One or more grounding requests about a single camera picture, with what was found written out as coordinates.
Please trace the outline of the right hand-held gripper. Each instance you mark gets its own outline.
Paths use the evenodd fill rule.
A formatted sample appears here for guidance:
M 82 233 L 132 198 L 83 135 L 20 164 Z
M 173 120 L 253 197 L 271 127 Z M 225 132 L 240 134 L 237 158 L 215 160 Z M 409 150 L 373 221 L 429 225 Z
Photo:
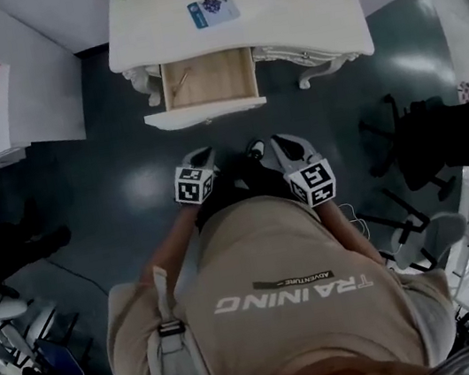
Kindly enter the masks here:
M 315 207 L 335 198 L 334 172 L 308 141 L 292 134 L 274 134 L 270 142 L 282 170 L 288 174 L 290 190 L 299 201 Z

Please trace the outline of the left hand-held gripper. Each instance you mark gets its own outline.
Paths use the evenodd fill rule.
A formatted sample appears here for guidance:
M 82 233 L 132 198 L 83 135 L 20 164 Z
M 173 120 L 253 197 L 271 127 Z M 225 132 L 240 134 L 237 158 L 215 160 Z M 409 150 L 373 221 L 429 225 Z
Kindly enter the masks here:
M 201 153 L 201 149 L 189 152 L 182 159 L 184 167 L 175 170 L 174 200 L 177 203 L 202 205 L 213 190 L 215 171 L 212 169 L 215 167 L 216 151 L 210 146 L 204 149 L 203 168 L 196 168 L 202 164 Z

